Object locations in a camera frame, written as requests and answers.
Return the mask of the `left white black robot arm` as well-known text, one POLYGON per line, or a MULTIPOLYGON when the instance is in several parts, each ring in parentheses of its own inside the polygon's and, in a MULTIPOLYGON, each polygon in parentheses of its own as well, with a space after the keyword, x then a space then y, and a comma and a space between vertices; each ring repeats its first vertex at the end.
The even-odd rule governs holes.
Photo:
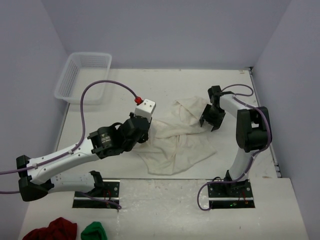
POLYGON ((65 148, 43 157, 16 158, 19 193, 25 202, 39 200, 55 192, 103 193, 103 178, 98 171, 71 175, 64 172, 76 166, 118 156, 146 142, 151 126, 150 113, 130 113, 124 123, 116 122, 90 133, 80 145, 65 148))

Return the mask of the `white t shirt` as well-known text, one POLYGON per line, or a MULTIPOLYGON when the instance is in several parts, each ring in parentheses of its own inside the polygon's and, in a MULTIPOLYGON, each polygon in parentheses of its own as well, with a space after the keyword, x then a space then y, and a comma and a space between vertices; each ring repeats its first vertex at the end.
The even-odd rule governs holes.
POLYGON ((133 149, 149 174, 179 174, 217 153, 199 122, 206 105, 199 96, 178 99, 164 117, 152 120, 148 140, 133 149))

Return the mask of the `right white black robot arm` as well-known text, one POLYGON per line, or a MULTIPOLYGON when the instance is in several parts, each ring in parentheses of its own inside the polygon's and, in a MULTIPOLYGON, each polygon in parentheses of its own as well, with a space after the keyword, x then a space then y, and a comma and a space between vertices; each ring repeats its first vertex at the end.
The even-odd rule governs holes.
POLYGON ((241 191, 241 184, 249 179, 249 171, 257 155, 269 148, 272 142, 272 130, 269 111, 266 107, 256 107, 238 99, 237 93, 221 89, 219 85, 208 89, 210 103, 204 108, 199 124, 208 123, 212 131, 218 130, 226 113, 236 119, 235 138, 238 151, 234 162, 227 170, 224 179, 213 181, 210 188, 223 190, 233 197, 241 191))

